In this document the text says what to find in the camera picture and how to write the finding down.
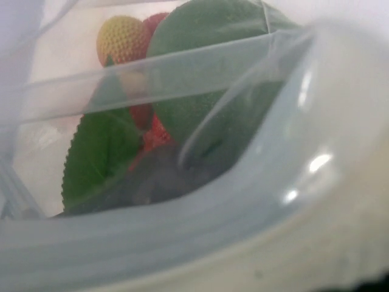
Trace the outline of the dark purple fake plum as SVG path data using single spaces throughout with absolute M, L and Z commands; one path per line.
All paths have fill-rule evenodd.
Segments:
M 174 145 L 157 147 L 145 154 L 122 179 L 120 202 L 146 206 L 175 200 L 200 189 L 224 174 L 226 163 L 194 159 L 181 164 L 181 150 Z

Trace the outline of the clear zip top bag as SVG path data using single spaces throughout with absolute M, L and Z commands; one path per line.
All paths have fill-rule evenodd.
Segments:
M 106 66 L 113 16 L 151 32 L 187 1 L 1 2 L 2 291 L 387 291 L 388 2 L 263 1 L 296 23 L 267 37 L 185 144 L 162 125 L 153 59 Z M 64 162 L 99 82 L 120 80 L 140 131 L 126 173 L 64 212 Z M 157 147 L 226 163 L 181 198 L 120 202 Z

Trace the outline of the green fake lime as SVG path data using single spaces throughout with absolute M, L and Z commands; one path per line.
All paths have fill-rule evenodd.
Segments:
M 187 1 L 156 27 L 147 50 L 153 108 L 173 140 L 185 144 L 267 37 L 296 23 L 263 1 Z

